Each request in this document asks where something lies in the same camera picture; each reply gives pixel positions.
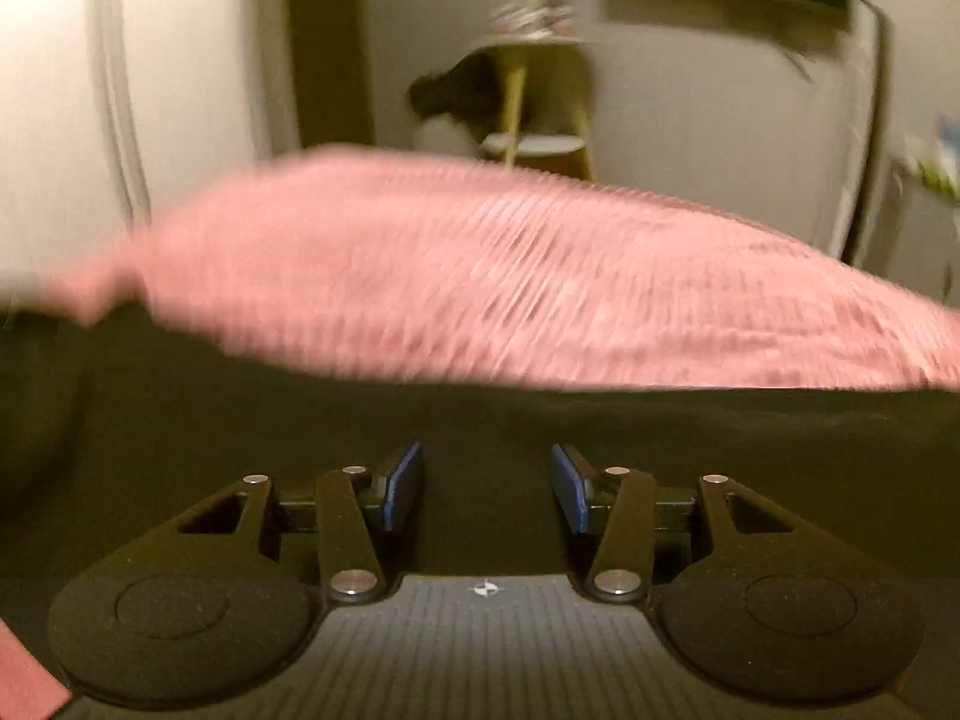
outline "pink fabric corner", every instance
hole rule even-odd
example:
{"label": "pink fabric corner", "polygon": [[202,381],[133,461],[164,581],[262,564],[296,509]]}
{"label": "pink fabric corner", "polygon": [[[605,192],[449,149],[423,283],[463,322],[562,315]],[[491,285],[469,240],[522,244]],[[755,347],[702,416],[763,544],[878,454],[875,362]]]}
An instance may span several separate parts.
{"label": "pink fabric corner", "polygon": [[532,170],[320,149],[55,280],[297,370],[533,388],[956,386],[960,323],[800,242]]}
{"label": "pink fabric corner", "polygon": [[0,622],[0,718],[45,720],[69,698],[69,691]]}

